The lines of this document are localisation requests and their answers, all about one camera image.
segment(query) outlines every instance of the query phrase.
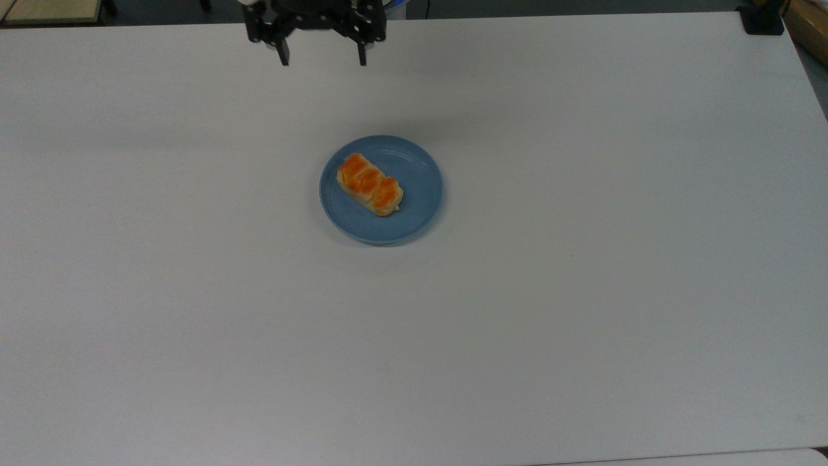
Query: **bread roll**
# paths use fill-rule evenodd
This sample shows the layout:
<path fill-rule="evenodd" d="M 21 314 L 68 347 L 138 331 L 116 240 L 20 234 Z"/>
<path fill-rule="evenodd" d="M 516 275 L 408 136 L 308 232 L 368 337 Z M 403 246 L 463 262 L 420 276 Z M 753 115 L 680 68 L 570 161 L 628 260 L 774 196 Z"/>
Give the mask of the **bread roll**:
<path fill-rule="evenodd" d="M 402 188 L 393 177 L 386 177 L 361 153 L 352 153 L 336 171 L 343 191 L 378 216 L 399 210 Z"/>

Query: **orange glaze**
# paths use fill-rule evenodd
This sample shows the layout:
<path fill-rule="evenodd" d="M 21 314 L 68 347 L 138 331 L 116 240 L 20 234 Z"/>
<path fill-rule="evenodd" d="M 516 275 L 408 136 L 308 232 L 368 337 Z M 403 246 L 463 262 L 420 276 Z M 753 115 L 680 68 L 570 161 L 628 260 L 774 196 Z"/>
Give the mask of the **orange glaze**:
<path fill-rule="evenodd" d="M 369 168 L 359 176 L 359 188 L 354 189 L 355 192 L 362 194 L 365 197 L 371 197 L 373 190 L 377 189 L 380 180 L 383 178 L 383 173 L 376 168 Z"/>
<path fill-rule="evenodd" d="M 339 166 L 339 171 L 347 178 L 361 172 L 368 166 L 368 161 L 358 153 L 352 153 L 345 162 Z"/>
<path fill-rule="evenodd" d="M 379 182 L 377 192 L 373 195 L 372 204 L 375 207 L 387 207 L 397 197 L 397 180 L 393 177 L 387 177 Z"/>
<path fill-rule="evenodd" d="M 357 175 L 368 166 L 368 161 L 365 160 L 358 153 L 352 153 L 350 157 L 345 159 L 345 162 L 339 166 L 337 172 L 342 175 L 345 186 L 351 191 L 357 191 L 359 188 L 359 179 Z"/>

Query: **wooden board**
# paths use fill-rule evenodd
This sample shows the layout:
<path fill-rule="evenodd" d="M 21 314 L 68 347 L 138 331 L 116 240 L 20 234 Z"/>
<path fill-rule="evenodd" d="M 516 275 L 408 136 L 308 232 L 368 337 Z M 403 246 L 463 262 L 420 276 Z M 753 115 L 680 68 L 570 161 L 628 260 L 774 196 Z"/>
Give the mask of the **wooden board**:
<path fill-rule="evenodd" d="M 101 0 L 17 0 L 4 24 L 96 22 Z"/>

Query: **tabletop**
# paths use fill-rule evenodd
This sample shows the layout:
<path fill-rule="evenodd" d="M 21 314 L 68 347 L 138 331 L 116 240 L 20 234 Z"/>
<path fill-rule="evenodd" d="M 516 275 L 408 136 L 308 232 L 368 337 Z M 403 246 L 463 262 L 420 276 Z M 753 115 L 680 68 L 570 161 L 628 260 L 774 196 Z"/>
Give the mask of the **tabletop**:
<path fill-rule="evenodd" d="M 520 465 L 828 444 L 828 124 L 735 13 L 0 31 L 0 463 Z M 348 141 L 445 181 L 322 211 Z"/>

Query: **plate rim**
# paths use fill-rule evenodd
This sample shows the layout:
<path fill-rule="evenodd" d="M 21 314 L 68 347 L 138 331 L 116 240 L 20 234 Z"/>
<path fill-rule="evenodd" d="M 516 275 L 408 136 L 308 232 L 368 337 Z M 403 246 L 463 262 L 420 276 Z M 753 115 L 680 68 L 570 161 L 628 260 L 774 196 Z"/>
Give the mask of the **plate rim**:
<path fill-rule="evenodd" d="M 439 187 L 439 196 L 437 197 L 437 204 L 434 208 L 434 211 L 431 213 L 431 215 L 426 220 L 426 222 L 423 223 L 419 228 L 415 229 L 414 231 L 412 231 L 410 233 L 406 233 L 405 235 L 402 235 L 402 236 L 399 236 L 399 237 L 394 237 L 390 240 L 372 240 L 372 239 L 369 239 L 369 238 L 364 238 L 364 237 L 359 236 L 359 235 L 355 235 L 354 233 L 352 233 L 350 231 L 347 231 L 339 223 L 337 223 L 334 220 L 334 218 L 331 216 L 330 212 L 328 212 L 328 208 L 325 205 L 325 200 L 323 198 L 323 192 L 325 190 L 325 174 L 330 170 L 330 168 L 332 166 L 332 163 L 334 161 L 334 158 L 337 156 L 337 154 L 339 154 L 342 151 L 342 149 L 347 148 L 351 144 L 358 143 L 358 142 L 364 141 L 366 139 L 375 139 L 375 138 L 397 139 L 399 141 L 402 141 L 405 144 L 410 144 L 410 145 L 414 146 L 415 148 L 420 149 L 422 151 L 422 153 L 424 153 L 426 155 L 427 159 L 429 161 L 431 161 L 431 164 L 434 166 L 435 172 L 436 172 L 436 179 L 438 181 L 438 187 Z M 354 240 L 361 241 L 363 243 L 369 244 L 369 245 L 396 245 L 396 244 L 400 244 L 402 242 L 407 242 L 409 240 L 413 240 L 413 239 L 417 238 L 421 233 L 424 233 L 428 229 L 428 227 L 431 226 L 431 223 L 437 218 L 437 214 L 440 212 L 440 209 L 443 206 L 443 191 L 444 191 L 443 173 L 440 170 L 440 166 L 437 165 L 437 161 L 431 156 L 431 154 L 428 153 L 428 151 L 426 151 L 419 144 L 414 143 L 414 142 L 412 142 L 408 139 L 402 138 L 400 136 L 394 136 L 392 134 L 372 134 L 372 135 L 369 135 L 369 136 L 363 136 L 362 138 L 356 138 L 353 141 L 350 141 L 349 143 L 344 144 L 342 147 L 336 149 L 334 151 L 334 153 L 331 154 L 330 158 L 328 158 L 328 162 L 326 162 L 325 166 L 322 168 L 322 172 L 321 172 L 320 178 L 319 178 L 319 200 L 320 200 L 320 204 L 322 205 L 322 211 L 325 213 L 325 216 L 328 217 L 328 220 L 332 224 L 334 224 L 334 226 L 336 226 L 336 228 L 339 229 L 339 231 L 342 231 L 348 237 L 353 238 Z"/>

